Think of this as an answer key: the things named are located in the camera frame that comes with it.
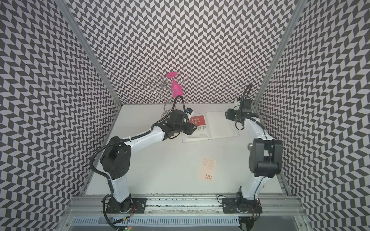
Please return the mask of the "red square card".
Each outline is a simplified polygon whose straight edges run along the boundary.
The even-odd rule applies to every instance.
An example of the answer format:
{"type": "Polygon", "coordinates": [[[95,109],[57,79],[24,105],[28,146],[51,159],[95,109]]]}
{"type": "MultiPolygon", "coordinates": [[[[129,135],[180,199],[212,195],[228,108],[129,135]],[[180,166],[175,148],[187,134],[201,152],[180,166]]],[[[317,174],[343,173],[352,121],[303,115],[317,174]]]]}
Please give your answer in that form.
{"type": "Polygon", "coordinates": [[[205,115],[192,116],[190,122],[196,126],[206,126],[205,115]]]}

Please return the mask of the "white photo album bicycle cover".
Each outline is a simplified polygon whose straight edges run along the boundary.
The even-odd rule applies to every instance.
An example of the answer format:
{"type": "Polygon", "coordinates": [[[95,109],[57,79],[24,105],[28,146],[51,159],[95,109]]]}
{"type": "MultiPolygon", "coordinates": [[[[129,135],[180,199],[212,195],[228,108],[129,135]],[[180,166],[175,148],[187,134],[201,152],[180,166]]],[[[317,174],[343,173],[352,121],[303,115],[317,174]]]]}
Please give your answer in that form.
{"type": "Polygon", "coordinates": [[[194,141],[204,141],[204,140],[214,140],[223,139],[230,137],[239,136],[238,130],[235,128],[235,123],[231,120],[225,118],[224,112],[207,112],[204,114],[206,118],[206,126],[208,128],[210,138],[208,139],[192,139],[189,135],[182,134],[183,143],[194,142],[194,141]]]}

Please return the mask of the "pale pink card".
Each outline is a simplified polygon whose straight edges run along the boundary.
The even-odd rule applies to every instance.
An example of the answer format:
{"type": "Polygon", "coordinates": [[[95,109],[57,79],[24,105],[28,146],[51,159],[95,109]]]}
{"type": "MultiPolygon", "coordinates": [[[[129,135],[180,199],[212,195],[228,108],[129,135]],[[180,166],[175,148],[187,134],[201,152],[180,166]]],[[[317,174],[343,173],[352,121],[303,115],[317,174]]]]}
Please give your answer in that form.
{"type": "Polygon", "coordinates": [[[206,182],[214,180],[214,169],[216,168],[217,161],[214,159],[203,158],[198,174],[198,179],[206,182]]]}

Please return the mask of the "white calligraphy card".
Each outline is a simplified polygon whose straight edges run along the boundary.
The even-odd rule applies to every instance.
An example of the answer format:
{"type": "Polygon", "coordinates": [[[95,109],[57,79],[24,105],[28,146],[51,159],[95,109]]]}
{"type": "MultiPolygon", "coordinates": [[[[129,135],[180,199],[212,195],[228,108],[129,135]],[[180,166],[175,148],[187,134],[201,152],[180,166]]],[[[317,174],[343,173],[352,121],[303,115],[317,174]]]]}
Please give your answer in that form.
{"type": "Polygon", "coordinates": [[[198,126],[197,129],[189,136],[192,139],[208,139],[210,134],[206,125],[198,126]]]}

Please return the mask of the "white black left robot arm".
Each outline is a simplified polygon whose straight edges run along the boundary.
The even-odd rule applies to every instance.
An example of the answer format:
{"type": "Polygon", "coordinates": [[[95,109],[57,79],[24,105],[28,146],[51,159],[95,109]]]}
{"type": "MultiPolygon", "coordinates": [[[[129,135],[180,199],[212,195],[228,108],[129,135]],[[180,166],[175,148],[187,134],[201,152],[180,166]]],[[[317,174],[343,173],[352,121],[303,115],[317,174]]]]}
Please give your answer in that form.
{"type": "Polygon", "coordinates": [[[132,211],[132,196],[128,189],[126,174],[130,169],[131,155],[165,140],[172,140],[181,133],[192,135],[197,126],[190,122],[194,114],[185,107],[183,96],[176,96],[170,112],[139,135],[121,139],[113,137],[90,158],[90,169],[103,176],[108,183],[110,203],[118,206],[119,213],[132,211]]]}

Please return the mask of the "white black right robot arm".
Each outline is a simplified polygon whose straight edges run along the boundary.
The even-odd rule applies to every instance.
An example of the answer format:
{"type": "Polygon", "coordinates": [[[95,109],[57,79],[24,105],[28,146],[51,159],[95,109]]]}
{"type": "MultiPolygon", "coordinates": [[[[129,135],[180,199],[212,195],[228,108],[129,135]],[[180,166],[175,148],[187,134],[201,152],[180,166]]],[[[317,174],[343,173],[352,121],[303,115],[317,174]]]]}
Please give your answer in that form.
{"type": "Polygon", "coordinates": [[[245,185],[240,186],[234,202],[228,203],[224,198],[223,203],[229,208],[235,208],[236,212],[255,215],[262,213],[259,193],[267,181],[281,173],[283,144],[267,133],[252,108],[253,100],[247,98],[252,87],[252,84],[248,84],[242,96],[236,100],[235,106],[225,112],[225,118],[235,122],[238,131],[250,131],[253,136],[253,142],[247,146],[250,151],[248,166],[252,177],[245,185]]]}

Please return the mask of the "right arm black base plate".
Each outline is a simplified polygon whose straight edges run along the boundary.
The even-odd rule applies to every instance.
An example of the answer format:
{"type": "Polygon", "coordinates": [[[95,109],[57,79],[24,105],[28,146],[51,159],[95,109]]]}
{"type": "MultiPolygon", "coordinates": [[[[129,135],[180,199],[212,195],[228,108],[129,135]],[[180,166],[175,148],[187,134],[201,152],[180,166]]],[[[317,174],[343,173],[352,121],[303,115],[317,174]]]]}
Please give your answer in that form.
{"type": "Polygon", "coordinates": [[[236,198],[222,198],[224,214],[262,214],[263,209],[259,200],[246,200],[238,204],[236,198]]]}

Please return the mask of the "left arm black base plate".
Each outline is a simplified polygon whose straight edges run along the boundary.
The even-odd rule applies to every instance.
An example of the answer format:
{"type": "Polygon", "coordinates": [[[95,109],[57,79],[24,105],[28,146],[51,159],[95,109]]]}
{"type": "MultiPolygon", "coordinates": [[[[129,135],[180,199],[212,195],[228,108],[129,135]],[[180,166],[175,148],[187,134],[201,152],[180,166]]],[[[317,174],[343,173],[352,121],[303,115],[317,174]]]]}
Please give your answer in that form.
{"type": "Polygon", "coordinates": [[[114,198],[108,200],[106,213],[108,214],[144,214],[147,198],[127,198],[123,202],[117,202],[114,198]]]}

